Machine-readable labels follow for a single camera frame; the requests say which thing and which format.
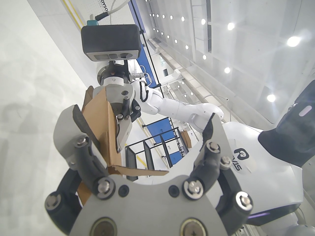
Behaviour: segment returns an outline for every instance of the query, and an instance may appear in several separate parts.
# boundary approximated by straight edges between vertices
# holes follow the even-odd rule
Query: cardboard box
[[[93,87],[90,86],[84,98],[82,113],[95,137],[100,142],[100,153],[108,165],[110,174],[127,176],[163,176],[168,171],[131,169],[122,166],[120,153],[116,151],[116,117],[106,98],[106,88],[93,98]],[[82,182],[78,188],[78,195],[84,205],[91,192]]]

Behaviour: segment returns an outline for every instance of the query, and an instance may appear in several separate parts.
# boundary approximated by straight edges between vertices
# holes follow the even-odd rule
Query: purple light strip
[[[270,214],[270,213],[253,214],[253,215],[248,216],[248,219],[261,217],[261,216],[265,216],[265,215],[268,215],[268,214]]]

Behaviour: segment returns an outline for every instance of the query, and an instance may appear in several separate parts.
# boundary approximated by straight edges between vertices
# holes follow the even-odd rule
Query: teal connector
[[[87,25],[88,26],[97,26],[98,25],[98,21],[97,20],[88,20],[87,21]]]

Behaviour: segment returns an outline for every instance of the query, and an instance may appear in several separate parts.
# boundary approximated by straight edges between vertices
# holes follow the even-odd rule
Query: white wall
[[[68,169],[53,130],[86,86],[27,0],[0,0],[0,12],[0,235],[63,235],[44,209]]]

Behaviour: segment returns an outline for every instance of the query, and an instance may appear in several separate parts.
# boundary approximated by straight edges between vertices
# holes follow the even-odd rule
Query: metal gripper plate
[[[92,225],[102,217],[115,222],[119,236],[180,235],[181,225],[188,218],[199,220],[205,226],[208,236],[227,236],[219,215],[206,196],[197,201],[184,197],[182,183],[187,176],[178,176],[159,185],[136,184],[120,175],[110,177],[116,182],[112,198],[101,201],[92,195],[80,212],[70,236],[90,235]],[[121,185],[129,187],[129,194],[124,198],[118,195]],[[176,185],[180,190],[177,198],[169,195],[171,185]],[[112,230],[103,232],[102,235],[113,233]]]

